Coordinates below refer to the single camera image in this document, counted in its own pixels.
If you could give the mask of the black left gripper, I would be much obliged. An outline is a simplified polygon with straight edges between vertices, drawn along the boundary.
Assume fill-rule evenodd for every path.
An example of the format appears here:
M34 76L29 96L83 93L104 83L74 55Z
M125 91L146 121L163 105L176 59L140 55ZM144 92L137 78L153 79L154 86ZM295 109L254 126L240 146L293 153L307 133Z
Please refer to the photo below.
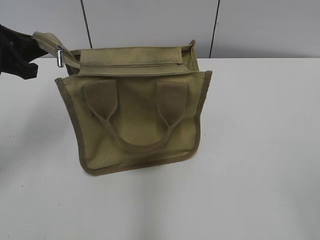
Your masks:
M0 72L29 80L37 77L38 65L32 61L46 55L31 35L0 26Z

